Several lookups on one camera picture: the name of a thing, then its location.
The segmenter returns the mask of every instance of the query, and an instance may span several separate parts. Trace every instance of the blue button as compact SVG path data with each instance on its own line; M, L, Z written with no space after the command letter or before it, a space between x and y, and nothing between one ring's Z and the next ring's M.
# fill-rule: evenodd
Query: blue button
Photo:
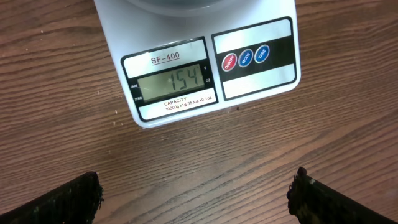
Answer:
M244 68L253 60L253 51L251 49L244 50L239 56L239 66Z
M267 59L267 57L269 56L269 47L268 47L268 45L264 44L264 45L260 46L256 50L255 56L256 57L254 58L254 60L257 63L264 62Z

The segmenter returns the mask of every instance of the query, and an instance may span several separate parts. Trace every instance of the wood grain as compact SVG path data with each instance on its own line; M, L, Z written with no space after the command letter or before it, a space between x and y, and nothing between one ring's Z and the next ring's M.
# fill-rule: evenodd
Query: wood grain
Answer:
M0 213L95 170L95 223L298 223L305 166L398 221L396 0L297 0L295 90L156 129L133 122L92 1L0 11Z

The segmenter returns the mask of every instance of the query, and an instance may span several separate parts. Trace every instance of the on/off button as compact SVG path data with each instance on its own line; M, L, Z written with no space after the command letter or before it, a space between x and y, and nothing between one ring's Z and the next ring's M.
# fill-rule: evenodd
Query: on/off button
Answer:
M223 59L223 63L221 63L223 70L225 72L231 71L235 67L236 61L237 61L236 54L229 53L228 55L226 55L225 58Z

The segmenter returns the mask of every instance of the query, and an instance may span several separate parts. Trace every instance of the black object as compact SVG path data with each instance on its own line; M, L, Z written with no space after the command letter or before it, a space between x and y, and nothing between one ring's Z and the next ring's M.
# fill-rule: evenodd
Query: black object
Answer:
M300 167L287 192L289 213L301 224L397 224L319 181Z
M78 178L0 216L1 224L93 223L103 188L96 172Z

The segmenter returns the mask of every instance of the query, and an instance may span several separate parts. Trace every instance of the tare button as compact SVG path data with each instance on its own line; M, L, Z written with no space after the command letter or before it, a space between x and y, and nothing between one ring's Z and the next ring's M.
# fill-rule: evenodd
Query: tare button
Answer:
M225 72L231 71L235 67L236 61L237 61L236 54L229 53L227 56L225 56L225 58L223 60L223 63L222 63L223 70Z
M239 66L244 68L253 60L253 51L251 49L244 50L239 56Z
M254 60L257 63L264 62L269 56L269 47L268 47L268 45L265 44L265 45L260 46L256 50L255 56L256 57L254 58Z

